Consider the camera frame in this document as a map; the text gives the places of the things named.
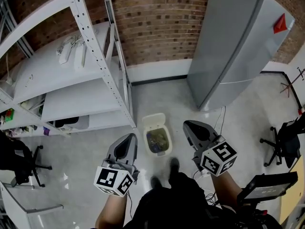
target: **white trash bin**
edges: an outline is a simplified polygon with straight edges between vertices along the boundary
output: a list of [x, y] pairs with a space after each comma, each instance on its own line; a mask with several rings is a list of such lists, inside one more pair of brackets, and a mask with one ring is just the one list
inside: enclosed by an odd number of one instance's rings
[[173, 145], [165, 124], [165, 114], [158, 113], [142, 118], [144, 142], [147, 152], [154, 157], [163, 157], [171, 153]]

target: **red object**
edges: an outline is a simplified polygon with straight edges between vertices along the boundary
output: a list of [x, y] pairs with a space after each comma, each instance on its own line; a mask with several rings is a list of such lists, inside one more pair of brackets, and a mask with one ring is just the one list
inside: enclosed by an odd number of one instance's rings
[[281, 31], [286, 31], [286, 20], [285, 20], [285, 14], [283, 13], [282, 16], [279, 18], [279, 20], [275, 23], [273, 27], [273, 31], [275, 34], [281, 32]]

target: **shoe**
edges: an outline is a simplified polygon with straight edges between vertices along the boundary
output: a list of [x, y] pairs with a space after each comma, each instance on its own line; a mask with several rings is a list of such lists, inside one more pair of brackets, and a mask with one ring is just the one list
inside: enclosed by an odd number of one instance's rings
[[173, 174], [178, 174], [179, 173], [179, 160], [177, 158], [172, 158], [170, 161], [170, 178]]
[[151, 178], [151, 186], [152, 186], [152, 189], [162, 187], [162, 184], [161, 184], [160, 180], [158, 179], [158, 177], [153, 176]]

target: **white power strip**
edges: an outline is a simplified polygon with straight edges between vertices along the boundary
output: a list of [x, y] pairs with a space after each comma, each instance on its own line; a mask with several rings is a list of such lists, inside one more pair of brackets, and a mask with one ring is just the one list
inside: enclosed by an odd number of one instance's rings
[[86, 45], [82, 43], [79, 44], [79, 46], [75, 50], [75, 57], [74, 57], [75, 71], [80, 71], [81, 69], [84, 68], [86, 48], [87, 48]]
[[61, 52], [61, 55], [59, 57], [59, 63], [60, 64], [64, 64], [68, 61], [69, 55], [71, 53], [71, 49], [72, 49], [71, 42], [64, 45], [64, 47], [62, 49], [62, 52]]

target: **refrigerator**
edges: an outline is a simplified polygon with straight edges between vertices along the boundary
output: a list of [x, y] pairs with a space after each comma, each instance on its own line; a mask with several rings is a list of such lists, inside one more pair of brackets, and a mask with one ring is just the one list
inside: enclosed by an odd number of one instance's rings
[[[283, 14], [287, 30], [274, 33]], [[236, 99], [273, 58], [294, 21], [275, 0], [208, 0], [187, 75], [197, 107], [211, 111]]]

